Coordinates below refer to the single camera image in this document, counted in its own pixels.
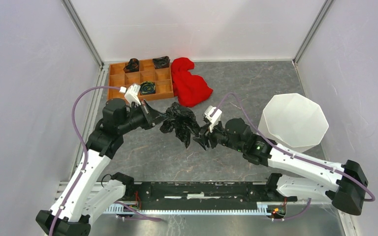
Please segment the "black plastic trash bag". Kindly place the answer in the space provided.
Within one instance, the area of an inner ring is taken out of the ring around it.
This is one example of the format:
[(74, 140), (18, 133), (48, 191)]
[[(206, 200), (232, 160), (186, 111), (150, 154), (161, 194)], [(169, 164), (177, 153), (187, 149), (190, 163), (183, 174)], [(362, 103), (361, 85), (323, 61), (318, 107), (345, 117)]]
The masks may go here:
[(173, 102), (163, 114), (165, 120), (159, 128), (162, 133), (175, 132), (175, 136), (188, 148), (191, 136), (197, 137), (200, 126), (194, 112), (178, 102)]

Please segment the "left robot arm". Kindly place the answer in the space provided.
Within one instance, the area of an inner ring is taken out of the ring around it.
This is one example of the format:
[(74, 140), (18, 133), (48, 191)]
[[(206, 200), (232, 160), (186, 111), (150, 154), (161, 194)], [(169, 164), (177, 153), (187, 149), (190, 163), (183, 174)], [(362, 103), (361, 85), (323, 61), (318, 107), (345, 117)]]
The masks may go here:
[(115, 174), (92, 198), (92, 188), (124, 143), (124, 135), (137, 128), (151, 129), (166, 120), (146, 101), (129, 106), (123, 99), (106, 102), (102, 119), (89, 135), (84, 153), (66, 189), (49, 210), (41, 210), (36, 222), (49, 236), (87, 236), (92, 224), (118, 199), (130, 200), (135, 187), (131, 177)]

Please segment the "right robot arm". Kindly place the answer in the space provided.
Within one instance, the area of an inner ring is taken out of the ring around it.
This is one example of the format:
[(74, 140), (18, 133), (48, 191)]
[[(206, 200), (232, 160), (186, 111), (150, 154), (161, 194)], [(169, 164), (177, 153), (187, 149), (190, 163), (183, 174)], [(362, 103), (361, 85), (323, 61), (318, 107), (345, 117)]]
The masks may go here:
[(218, 122), (212, 131), (206, 124), (194, 137), (204, 149), (221, 145), (242, 153), (254, 165), (282, 169), (298, 178), (274, 174), (265, 186), (265, 196), (276, 201), (280, 197), (296, 197), (330, 202), (350, 215), (361, 215), (366, 201), (368, 180), (361, 165), (353, 160), (336, 163), (289, 150), (282, 144), (255, 134), (242, 118), (233, 118), (225, 125)]

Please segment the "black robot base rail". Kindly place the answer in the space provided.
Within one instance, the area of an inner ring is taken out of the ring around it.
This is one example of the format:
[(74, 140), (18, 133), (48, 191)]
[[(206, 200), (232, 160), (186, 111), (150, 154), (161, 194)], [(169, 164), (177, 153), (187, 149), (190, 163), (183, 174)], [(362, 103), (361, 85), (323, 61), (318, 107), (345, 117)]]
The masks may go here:
[(295, 202), (296, 196), (277, 191), (281, 174), (271, 174), (267, 182), (253, 181), (143, 181), (120, 174), (126, 190), (121, 202), (137, 205), (139, 210), (253, 209), (257, 203)]

